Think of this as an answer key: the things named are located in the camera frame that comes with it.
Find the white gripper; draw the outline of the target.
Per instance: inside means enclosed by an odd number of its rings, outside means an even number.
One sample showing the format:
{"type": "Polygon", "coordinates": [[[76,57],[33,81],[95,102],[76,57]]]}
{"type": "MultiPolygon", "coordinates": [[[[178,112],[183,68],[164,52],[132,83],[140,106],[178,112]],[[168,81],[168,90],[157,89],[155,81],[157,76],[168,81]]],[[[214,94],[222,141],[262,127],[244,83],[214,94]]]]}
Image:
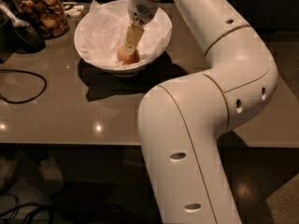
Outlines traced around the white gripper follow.
{"type": "Polygon", "coordinates": [[[150,0],[128,0],[127,11],[130,23],[127,27],[124,47],[129,54],[134,54],[145,26],[150,23],[156,15],[160,3],[150,0]]]}

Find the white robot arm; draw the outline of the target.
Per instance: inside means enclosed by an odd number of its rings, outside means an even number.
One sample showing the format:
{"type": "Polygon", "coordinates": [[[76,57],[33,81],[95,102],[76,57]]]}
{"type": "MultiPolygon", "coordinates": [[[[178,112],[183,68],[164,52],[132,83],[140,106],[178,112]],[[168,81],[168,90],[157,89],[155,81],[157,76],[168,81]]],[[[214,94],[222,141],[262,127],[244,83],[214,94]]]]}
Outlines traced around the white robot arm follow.
{"type": "MultiPolygon", "coordinates": [[[[129,0],[150,21],[161,0],[129,0]]],[[[257,116],[278,83],[262,39],[226,0],[174,0],[209,69],[169,79],[142,99],[137,126],[163,224],[242,224],[218,138],[257,116]]]]}

